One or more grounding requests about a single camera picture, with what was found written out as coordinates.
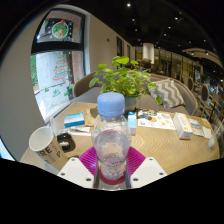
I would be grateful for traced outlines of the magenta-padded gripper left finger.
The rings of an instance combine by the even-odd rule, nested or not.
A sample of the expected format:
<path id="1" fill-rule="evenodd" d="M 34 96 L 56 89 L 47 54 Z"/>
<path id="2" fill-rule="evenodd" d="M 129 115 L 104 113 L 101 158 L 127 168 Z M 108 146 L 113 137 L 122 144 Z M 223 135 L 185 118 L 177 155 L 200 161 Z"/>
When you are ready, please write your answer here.
<path id="1" fill-rule="evenodd" d="M 94 148 L 88 149 L 79 158 L 71 157 L 58 176 L 84 188 L 93 188 L 98 169 Z"/>

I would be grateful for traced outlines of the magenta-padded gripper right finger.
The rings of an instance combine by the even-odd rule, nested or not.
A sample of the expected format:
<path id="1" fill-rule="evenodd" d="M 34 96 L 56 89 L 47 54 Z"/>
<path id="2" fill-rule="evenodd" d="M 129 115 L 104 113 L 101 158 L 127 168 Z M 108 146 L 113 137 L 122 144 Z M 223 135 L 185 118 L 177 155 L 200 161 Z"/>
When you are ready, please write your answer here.
<path id="1" fill-rule="evenodd" d="M 126 159 L 126 184 L 140 188 L 165 177 L 167 173 L 154 157 L 145 157 L 131 147 Z"/>

